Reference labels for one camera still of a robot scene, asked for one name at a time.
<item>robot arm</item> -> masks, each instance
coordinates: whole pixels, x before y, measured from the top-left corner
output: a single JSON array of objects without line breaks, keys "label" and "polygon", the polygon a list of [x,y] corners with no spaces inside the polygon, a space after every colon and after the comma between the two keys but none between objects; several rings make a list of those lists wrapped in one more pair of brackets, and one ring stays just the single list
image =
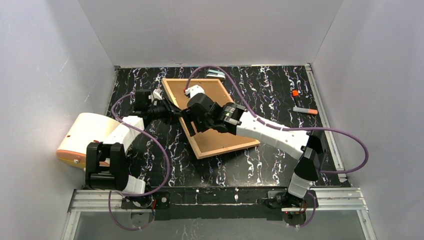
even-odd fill
[{"label": "robot arm", "polygon": [[[122,120],[144,130],[153,120],[176,123],[181,110],[169,99],[162,99],[160,90],[138,90],[134,108]],[[85,183],[94,189],[114,189],[125,194],[143,194],[146,182],[130,175],[127,152],[140,134],[121,123],[102,142],[91,142],[86,149]]]},{"label": "robot arm", "polygon": [[254,117],[242,105],[232,102],[224,106],[218,105],[197,85],[188,88],[185,93],[190,97],[184,111],[188,115],[189,121],[185,121],[191,136],[195,134],[190,129],[190,122],[193,122],[197,132],[214,129],[220,133],[257,139],[286,152],[298,160],[298,164],[288,186],[286,203],[282,205],[302,201],[313,182],[319,179],[320,166],[327,157],[327,150],[323,148],[325,137],[322,131],[283,131],[286,126],[259,116]]}]

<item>wire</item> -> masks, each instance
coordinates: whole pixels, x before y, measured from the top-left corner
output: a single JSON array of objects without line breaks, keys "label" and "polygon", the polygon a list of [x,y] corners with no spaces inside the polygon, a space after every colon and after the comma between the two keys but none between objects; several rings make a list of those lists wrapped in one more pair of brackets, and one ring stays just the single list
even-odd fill
[{"label": "wire", "polygon": [[302,212],[302,209],[304,208],[304,202],[302,201],[302,203],[300,204],[300,209],[299,211],[295,212],[296,214],[300,214]]},{"label": "wire", "polygon": [[138,231],[138,230],[141,230],[141,229],[144,229],[144,228],[148,227],[150,224],[152,224],[152,223],[153,223],[153,220],[152,220],[152,221],[150,221],[149,223],[147,223],[146,225],[144,225],[144,226],[139,226],[139,227],[126,227],[126,226],[124,226],[124,225],[120,224],[120,223],[118,222],[118,220],[115,218],[114,214],[112,213],[112,207],[111,207],[111,196],[112,196],[112,191],[109,191],[109,198],[108,198],[108,200],[107,200],[107,207],[109,208],[109,214],[110,214],[110,217],[111,217],[111,218],[112,218],[112,220],[115,222],[115,224],[116,224],[116,225],[118,225],[120,228],[125,229],[125,230],[128,230],[128,231]]},{"label": "wire", "polygon": [[148,138],[150,138],[158,147],[159,147],[159,149],[162,151],[162,154],[163,154],[163,156],[165,157],[165,162],[166,162],[166,176],[165,176],[165,178],[163,179],[163,182],[158,186],[158,187],[156,187],[155,189],[153,189],[153,190],[151,190],[151,191],[149,191],[149,192],[145,192],[145,193],[142,193],[142,194],[135,194],[135,193],[122,193],[122,195],[123,196],[126,196],[126,197],[143,197],[143,196],[147,196],[147,195],[151,195],[151,194],[154,194],[154,193],[156,193],[157,191],[159,191],[163,186],[165,186],[165,184],[167,183],[167,180],[168,180],[168,178],[170,177],[170,169],[171,169],[171,167],[170,167],[170,159],[168,158],[168,155],[167,155],[167,152],[165,151],[165,149],[164,149],[164,147],[161,145],[161,143],[159,143],[159,141],[156,139],[156,138],[154,138],[152,135],[150,135],[150,134],[148,134],[147,132],[145,132],[145,131],[143,131],[143,130],[141,130],[140,128],[138,128],[138,127],[135,127],[135,126],[133,126],[133,125],[130,125],[130,124],[128,124],[128,123],[126,123],[126,122],[124,122],[118,115],[117,115],[117,113],[115,112],[115,110],[116,110],[116,107],[117,107],[117,105],[118,105],[118,103],[120,103],[123,99],[125,99],[125,98],[128,98],[129,96],[132,96],[132,95],[134,95],[134,93],[130,93],[130,94],[127,94],[127,95],[124,95],[124,96],[122,96],[121,98],[119,98],[118,99],[118,101],[116,101],[113,105],[112,105],[112,108],[111,108],[111,112],[112,112],[112,115],[116,118],[116,120],[118,121],[118,122],[120,122],[120,123],[122,123],[124,126],[126,126],[126,127],[128,127],[128,128],[130,128],[130,129],[134,129],[134,130],[136,130],[136,131],[138,131],[138,132],[140,132],[140,133],[142,133],[143,135],[145,135],[145,136],[147,136]]},{"label": "wire", "polygon": [[348,174],[348,173],[352,173],[352,172],[355,172],[355,171],[363,168],[367,164],[368,158],[369,158],[369,152],[368,152],[367,146],[365,146],[365,143],[363,141],[361,141],[359,138],[357,138],[356,136],[352,135],[349,132],[346,132],[346,131],[343,131],[343,130],[339,130],[339,129],[336,129],[336,128],[332,128],[332,127],[294,127],[294,128],[284,128],[284,127],[275,126],[275,125],[272,125],[272,124],[269,124],[269,123],[265,123],[260,117],[258,117],[258,115],[249,106],[248,102],[245,100],[245,98],[243,97],[243,95],[240,92],[239,88],[237,87],[236,82],[231,78],[231,76],[226,71],[224,71],[219,66],[205,65],[205,66],[200,66],[200,67],[196,68],[190,74],[190,76],[188,77],[187,84],[185,85],[185,89],[187,89],[189,87],[190,81],[192,80],[192,78],[194,77],[194,75],[196,73],[198,73],[200,70],[205,69],[205,68],[213,68],[213,69],[217,69],[217,70],[223,72],[225,74],[226,78],[234,86],[235,91],[237,92],[238,96],[240,97],[241,101],[243,102],[244,106],[247,108],[247,110],[249,111],[249,113],[254,118],[257,118],[256,120],[258,122],[260,122],[261,124],[263,124],[263,125],[265,125],[267,127],[270,127],[272,129],[280,130],[280,131],[330,131],[330,132],[335,132],[335,133],[339,133],[339,134],[345,135],[345,136],[347,136],[347,137],[355,140],[363,148],[363,151],[365,153],[365,157],[364,157],[362,163],[359,166],[354,167],[354,168],[349,169],[349,170],[342,170],[342,171],[321,171],[321,173],[323,173],[323,174]]},{"label": "wire", "polygon": [[308,202],[305,201],[305,209],[302,211],[302,213],[306,212],[306,209],[308,208]]},{"label": "wire", "polygon": [[[117,113],[115,112],[115,110],[116,110],[116,108],[117,108],[117,105],[118,105],[118,103],[120,103],[122,100],[124,100],[125,98],[127,98],[127,97],[130,97],[130,96],[132,96],[132,95],[134,95],[134,93],[130,93],[130,94],[127,94],[127,95],[124,95],[124,96],[122,96],[121,98],[119,98],[113,105],[112,105],[112,108],[111,108],[111,112],[112,112],[112,115],[116,118],[116,120],[118,121],[118,122],[120,122],[120,123],[122,123],[124,126],[126,126],[126,127],[128,127],[128,128],[130,128],[130,129],[134,129],[134,130],[136,130],[136,131],[138,131],[138,132],[140,132],[140,133],[142,133],[143,135],[145,135],[145,136],[147,136],[148,138],[150,138],[158,147],[159,147],[159,149],[162,151],[162,153],[163,153],[163,156],[164,156],[164,158],[165,158],[165,162],[166,162],[166,175],[165,175],[165,178],[163,179],[163,182],[158,186],[158,187],[156,187],[155,189],[153,189],[153,190],[151,190],[151,191],[149,191],[149,192],[145,192],[145,193],[142,193],[142,194],[134,194],[134,193],[121,193],[121,192],[119,192],[118,194],[120,194],[121,196],[123,196],[123,197],[142,197],[142,196],[147,196],[147,195],[151,195],[151,194],[153,194],[153,193],[155,193],[155,192],[157,192],[157,191],[159,191],[163,186],[165,186],[165,184],[167,183],[167,180],[168,180],[168,178],[170,177],[170,159],[168,158],[168,155],[167,155],[167,152],[165,151],[165,149],[164,149],[164,147],[159,143],[159,141],[156,139],[156,138],[154,138],[152,135],[150,135],[150,134],[148,134],[147,132],[145,132],[145,131],[143,131],[143,130],[141,130],[140,128],[138,128],[138,127],[135,127],[135,126],[132,126],[132,125],[130,125],[130,124],[128,124],[128,123],[126,123],[126,122],[124,122],[118,115],[117,115]],[[144,226],[142,226],[142,227],[137,227],[137,228],[131,228],[131,227],[126,227],[126,226],[123,226],[122,224],[120,224],[119,222],[118,222],[118,220],[115,218],[115,216],[113,215],[113,213],[112,213],[112,208],[111,208],[111,194],[112,194],[112,192],[110,191],[109,192],[109,200],[108,200],[108,203],[107,203],[107,206],[108,206],[108,208],[109,208],[109,214],[110,214],[110,216],[112,217],[112,220],[115,222],[115,224],[116,225],[118,225],[120,228],[122,228],[122,229],[125,229],[125,230],[128,230],[128,231],[138,231],[138,230],[140,230],[140,229],[143,229],[143,228],[145,228],[145,227],[147,227],[147,226],[149,226],[153,221],[151,221],[151,222],[149,222],[148,224],[146,224],[146,225],[144,225]]]},{"label": "wire", "polygon": [[154,200],[153,206],[151,207],[151,214],[153,215],[153,217],[155,216],[155,207],[156,207],[156,201],[157,199]]},{"label": "wire", "polygon": [[304,226],[306,226],[306,225],[308,225],[311,221],[312,221],[312,219],[314,218],[314,216],[315,216],[315,211],[317,210],[317,203],[315,202],[315,196],[312,194],[312,193],[310,193],[310,192],[307,192],[306,194],[308,194],[308,195],[310,195],[311,197],[312,197],[312,202],[313,202],[313,210],[312,210],[312,214],[310,215],[310,217],[309,217],[309,219],[304,223],[304,224],[301,224],[301,225],[295,225],[295,226],[292,226],[292,227],[294,227],[294,228],[302,228],[302,227],[304,227]]}]

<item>marble pattern surface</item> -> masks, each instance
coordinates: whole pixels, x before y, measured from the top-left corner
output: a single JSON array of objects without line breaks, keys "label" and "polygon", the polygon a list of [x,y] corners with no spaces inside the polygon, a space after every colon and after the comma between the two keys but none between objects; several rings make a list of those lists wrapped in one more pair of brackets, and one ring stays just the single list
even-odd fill
[{"label": "marble pattern surface", "polygon": [[[121,68],[113,88],[107,115],[121,96],[138,88],[162,88],[162,79],[186,79],[195,67]],[[293,112],[291,91],[297,89],[305,108],[317,109],[308,77],[303,66],[233,66],[224,67],[237,83],[243,97],[260,116],[288,127],[321,126],[317,115]],[[202,70],[194,78],[206,78]],[[225,88],[233,100],[242,104],[230,81]],[[126,99],[117,107],[122,116],[130,109],[134,99]],[[285,152],[261,143],[259,146],[204,159],[195,154],[179,124],[166,125],[153,121],[146,131],[165,147],[171,160],[170,187],[258,187],[288,186],[297,164]],[[165,160],[155,143],[139,136],[128,152],[131,175],[158,186],[166,173]],[[335,170],[331,156],[324,170]],[[337,175],[322,174],[316,186],[340,186]]]}]

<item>white wall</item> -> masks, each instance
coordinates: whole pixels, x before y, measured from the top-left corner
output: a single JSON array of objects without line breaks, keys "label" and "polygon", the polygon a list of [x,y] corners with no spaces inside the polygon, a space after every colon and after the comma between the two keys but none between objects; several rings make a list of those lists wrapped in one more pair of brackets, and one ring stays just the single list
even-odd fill
[{"label": "white wall", "polygon": [[79,0],[121,67],[312,62],[343,0]]},{"label": "white wall", "polygon": [[10,0],[0,80],[0,239],[59,239],[84,175],[55,150],[79,113],[105,113],[114,67],[77,0]]},{"label": "white wall", "polygon": [[[312,65],[332,126],[363,139],[350,174],[378,239],[423,239],[424,2],[345,0]],[[337,143],[347,168],[362,150]]]}]

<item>wooden board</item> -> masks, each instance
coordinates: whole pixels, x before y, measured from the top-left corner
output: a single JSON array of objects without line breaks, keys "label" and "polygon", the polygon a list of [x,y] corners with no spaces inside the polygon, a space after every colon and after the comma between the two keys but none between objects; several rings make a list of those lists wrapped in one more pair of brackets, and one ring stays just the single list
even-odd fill
[{"label": "wooden board", "polygon": [[[187,79],[164,78],[162,83],[169,99],[180,109],[187,108],[189,98],[184,95],[184,88],[186,87]],[[234,102],[219,79],[192,79],[189,86],[191,87],[194,85],[202,87],[204,89],[204,93],[221,106],[229,102]],[[235,136],[230,133],[219,133],[213,129],[200,133],[196,132],[196,135],[190,136],[182,118],[179,119],[179,122],[184,129],[185,135],[187,136],[197,159],[254,147],[260,143],[256,139],[244,136]]]}]

